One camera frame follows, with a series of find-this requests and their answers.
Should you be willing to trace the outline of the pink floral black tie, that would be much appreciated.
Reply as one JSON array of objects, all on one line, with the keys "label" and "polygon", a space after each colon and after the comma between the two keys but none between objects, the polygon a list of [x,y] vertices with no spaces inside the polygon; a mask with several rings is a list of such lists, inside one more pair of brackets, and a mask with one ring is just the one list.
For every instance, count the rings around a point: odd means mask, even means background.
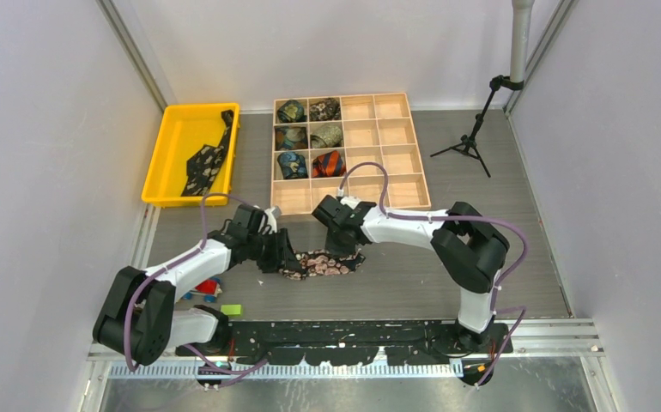
[{"label": "pink floral black tie", "polygon": [[346,256],[326,250],[297,251],[290,266],[279,273],[289,280],[304,281],[312,277],[339,276],[356,272],[366,261],[360,251]]}]

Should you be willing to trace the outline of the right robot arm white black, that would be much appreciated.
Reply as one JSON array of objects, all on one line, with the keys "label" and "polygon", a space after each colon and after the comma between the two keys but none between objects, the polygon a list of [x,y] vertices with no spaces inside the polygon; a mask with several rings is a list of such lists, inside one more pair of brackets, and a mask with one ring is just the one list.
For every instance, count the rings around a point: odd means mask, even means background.
[{"label": "right robot arm white black", "polygon": [[325,249],[349,255],[362,245],[394,243],[434,251],[460,287],[457,341],[478,352],[491,339],[493,289],[510,245],[506,237],[471,205],[414,211],[383,209],[355,197],[325,196],[312,216],[326,229]]}]

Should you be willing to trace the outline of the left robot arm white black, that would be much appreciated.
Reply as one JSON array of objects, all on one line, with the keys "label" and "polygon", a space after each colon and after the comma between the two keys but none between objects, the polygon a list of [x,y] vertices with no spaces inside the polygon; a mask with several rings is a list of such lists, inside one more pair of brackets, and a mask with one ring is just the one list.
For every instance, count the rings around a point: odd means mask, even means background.
[{"label": "left robot arm white black", "polygon": [[213,276],[253,261],[263,273],[297,270],[279,207],[241,204],[233,218],[208,231],[189,251],[140,270],[122,268],[94,323],[95,342],[122,354],[129,367],[148,366],[167,348],[188,345],[222,354],[232,339],[228,316],[206,305],[178,310],[177,301]]}]

